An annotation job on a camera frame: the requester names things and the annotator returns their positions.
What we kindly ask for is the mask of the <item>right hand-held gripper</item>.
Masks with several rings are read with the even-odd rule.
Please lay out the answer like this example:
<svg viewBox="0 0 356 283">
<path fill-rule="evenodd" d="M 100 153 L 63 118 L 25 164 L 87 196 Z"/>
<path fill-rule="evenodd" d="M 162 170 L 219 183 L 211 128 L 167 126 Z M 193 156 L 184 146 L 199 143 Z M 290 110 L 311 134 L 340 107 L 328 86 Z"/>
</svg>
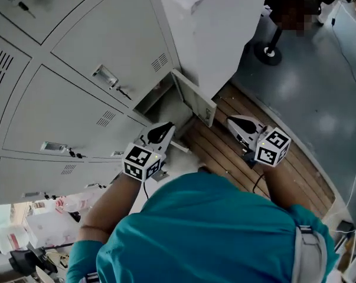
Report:
<svg viewBox="0 0 356 283">
<path fill-rule="evenodd" d="M 292 139 L 281 129 L 262 125 L 249 116 L 228 116 L 227 127 L 247 147 L 242 159 L 250 168 L 256 163 L 276 167 L 286 156 Z"/>
</svg>

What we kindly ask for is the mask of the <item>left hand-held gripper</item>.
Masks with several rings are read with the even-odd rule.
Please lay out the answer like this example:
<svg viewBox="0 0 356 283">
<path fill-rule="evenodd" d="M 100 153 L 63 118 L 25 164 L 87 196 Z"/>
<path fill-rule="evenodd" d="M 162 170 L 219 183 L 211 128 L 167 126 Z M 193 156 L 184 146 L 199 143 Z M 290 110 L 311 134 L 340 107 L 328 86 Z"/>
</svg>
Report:
<svg viewBox="0 0 356 283">
<path fill-rule="evenodd" d="M 174 135 L 172 122 L 155 123 L 142 130 L 129 143 L 122 157 L 122 172 L 140 182 L 156 174 L 166 159 L 166 150 Z"/>
</svg>

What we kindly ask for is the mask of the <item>grey metal locker cabinet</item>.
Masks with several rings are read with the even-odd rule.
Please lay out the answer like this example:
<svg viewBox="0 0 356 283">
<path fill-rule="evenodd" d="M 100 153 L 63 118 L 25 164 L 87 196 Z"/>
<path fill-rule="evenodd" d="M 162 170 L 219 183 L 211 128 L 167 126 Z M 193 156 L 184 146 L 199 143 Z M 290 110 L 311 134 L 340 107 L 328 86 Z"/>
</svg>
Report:
<svg viewBox="0 0 356 283">
<path fill-rule="evenodd" d="M 0 204 L 106 187 L 152 121 L 195 115 L 160 0 L 0 0 Z"/>
</svg>

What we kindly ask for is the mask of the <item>person's left forearm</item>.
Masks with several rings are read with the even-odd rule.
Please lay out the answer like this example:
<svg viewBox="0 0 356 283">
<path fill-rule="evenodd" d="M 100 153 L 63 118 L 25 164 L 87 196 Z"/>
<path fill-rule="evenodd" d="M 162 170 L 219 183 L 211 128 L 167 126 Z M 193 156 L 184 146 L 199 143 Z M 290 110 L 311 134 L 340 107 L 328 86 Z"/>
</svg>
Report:
<svg viewBox="0 0 356 283">
<path fill-rule="evenodd" d="M 84 218 L 77 240 L 106 243 L 116 225 L 128 216 L 140 188 L 140 181 L 125 174 L 114 179 Z"/>
</svg>

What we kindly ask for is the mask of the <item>person's right forearm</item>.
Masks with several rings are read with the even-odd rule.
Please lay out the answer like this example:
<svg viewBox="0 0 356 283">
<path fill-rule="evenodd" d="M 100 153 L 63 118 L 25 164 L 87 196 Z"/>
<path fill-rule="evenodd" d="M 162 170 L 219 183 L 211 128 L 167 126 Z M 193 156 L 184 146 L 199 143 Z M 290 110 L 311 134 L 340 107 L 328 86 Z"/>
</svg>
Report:
<svg viewBox="0 0 356 283">
<path fill-rule="evenodd" d="M 288 209 L 291 202 L 286 172 L 279 166 L 262 166 L 262 169 L 271 201 L 282 209 Z"/>
</svg>

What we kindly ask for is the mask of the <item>brown wooden slat platform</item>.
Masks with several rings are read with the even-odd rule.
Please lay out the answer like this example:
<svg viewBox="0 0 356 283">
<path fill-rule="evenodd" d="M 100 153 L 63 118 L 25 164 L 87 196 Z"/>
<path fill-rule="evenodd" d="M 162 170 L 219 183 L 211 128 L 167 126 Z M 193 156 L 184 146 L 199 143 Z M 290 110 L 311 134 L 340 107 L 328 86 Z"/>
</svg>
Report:
<svg viewBox="0 0 356 283">
<path fill-rule="evenodd" d="M 200 119 L 194 118 L 182 140 L 211 172 L 226 177 L 242 191 L 268 198 L 266 183 L 261 178 L 261 165 L 250 168 L 241 158 L 246 150 L 228 131 L 226 120 L 228 116 L 240 114 L 252 116 L 272 127 L 278 124 L 231 83 L 227 83 L 213 100 L 217 105 L 213 125 L 207 127 Z M 335 194 L 295 142 L 290 144 L 281 166 L 288 172 L 291 184 L 299 189 L 299 196 L 308 202 L 310 210 L 323 218 L 335 202 Z"/>
</svg>

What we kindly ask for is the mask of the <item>black wheeled rack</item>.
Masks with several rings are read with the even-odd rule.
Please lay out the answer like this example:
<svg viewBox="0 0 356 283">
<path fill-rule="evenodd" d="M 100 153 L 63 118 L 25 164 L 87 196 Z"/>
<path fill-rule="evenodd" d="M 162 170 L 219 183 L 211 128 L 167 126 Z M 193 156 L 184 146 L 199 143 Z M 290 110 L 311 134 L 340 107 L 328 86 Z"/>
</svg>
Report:
<svg viewBox="0 0 356 283">
<path fill-rule="evenodd" d="M 271 66 L 282 61 L 277 42 L 283 31 L 303 33 L 313 26 L 314 19 L 322 12 L 322 4 L 330 5 L 335 0 L 265 0 L 270 10 L 270 19 L 276 25 L 276 31 L 270 42 L 259 41 L 254 45 L 257 59 Z"/>
</svg>

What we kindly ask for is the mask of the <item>large white box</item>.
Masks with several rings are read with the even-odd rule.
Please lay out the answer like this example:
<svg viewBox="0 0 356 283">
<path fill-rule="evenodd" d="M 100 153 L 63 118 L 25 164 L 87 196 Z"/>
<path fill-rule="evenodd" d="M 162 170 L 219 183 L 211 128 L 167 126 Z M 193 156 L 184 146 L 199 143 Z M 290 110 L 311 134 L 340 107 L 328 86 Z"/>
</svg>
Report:
<svg viewBox="0 0 356 283">
<path fill-rule="evenodd" d="M 183 74 L 214 97 L 237 71 L 264 0 L 161 0 Z"/>
</svg>

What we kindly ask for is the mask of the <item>person's teal shirt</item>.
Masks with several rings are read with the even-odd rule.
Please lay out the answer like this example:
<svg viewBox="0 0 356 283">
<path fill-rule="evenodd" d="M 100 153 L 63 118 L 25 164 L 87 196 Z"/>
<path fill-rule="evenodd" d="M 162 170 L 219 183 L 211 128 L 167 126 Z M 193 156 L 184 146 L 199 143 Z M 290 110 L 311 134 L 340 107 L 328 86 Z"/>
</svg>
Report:
<svg viewBox="0 0 356 283">
<path fill-rule="evenodd" d="M 106 243 L 76 241 L 67 283 L 291 283 L 296 234 L 309 226 L 325 242 L 325 273 L 337 261 L 328 228 L 293 201 L 242 192 L 209 173 L 182 175 L 129 213 Z"/>
</svg>

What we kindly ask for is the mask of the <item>white water dispenser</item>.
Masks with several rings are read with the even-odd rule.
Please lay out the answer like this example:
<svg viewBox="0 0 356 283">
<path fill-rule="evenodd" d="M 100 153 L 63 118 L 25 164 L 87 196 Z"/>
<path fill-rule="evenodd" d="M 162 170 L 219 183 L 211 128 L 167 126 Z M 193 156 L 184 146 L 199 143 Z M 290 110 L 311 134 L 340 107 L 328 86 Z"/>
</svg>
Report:
<svg viewBox="0 0 356 283">
<path fill-rule="evenodd" d="M 58 212 L 27 216 L 24 226 L 34 248 L 74 243 L 80 227 L 69 213 Z"/>
</svg>

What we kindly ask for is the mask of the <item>clear dispenser water bottle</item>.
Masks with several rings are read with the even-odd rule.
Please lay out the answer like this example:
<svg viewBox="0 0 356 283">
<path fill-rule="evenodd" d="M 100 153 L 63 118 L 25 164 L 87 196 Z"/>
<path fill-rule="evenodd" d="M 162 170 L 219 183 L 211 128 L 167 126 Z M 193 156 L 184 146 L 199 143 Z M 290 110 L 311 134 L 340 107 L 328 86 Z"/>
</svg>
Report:
<svg viewBox="0 0 356 283">
<path fill-rule="evenodd" d="M 11 251 L 22 250 L 30 242 L 30 235 L 23 225 L 0 226 L 0 252 L 4 255 Z"/>
</svg>

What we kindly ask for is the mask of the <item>dark office chair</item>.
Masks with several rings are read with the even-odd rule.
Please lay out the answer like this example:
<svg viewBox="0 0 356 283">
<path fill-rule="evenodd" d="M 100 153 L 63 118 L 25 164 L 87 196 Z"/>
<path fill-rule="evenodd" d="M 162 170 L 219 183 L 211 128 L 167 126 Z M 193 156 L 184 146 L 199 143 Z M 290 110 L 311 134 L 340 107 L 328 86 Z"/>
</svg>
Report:
<svg viewBox="0 0 356 283">
<path fill-rule="evenodd" d="M 48 275 L 58 272 L 57 267 L 47 259 L 44 248 L 11 251 L 10 255 L 9 263 L 13 270 L 26 277 L 36 273 L 36 267 Z"/>
</svg>

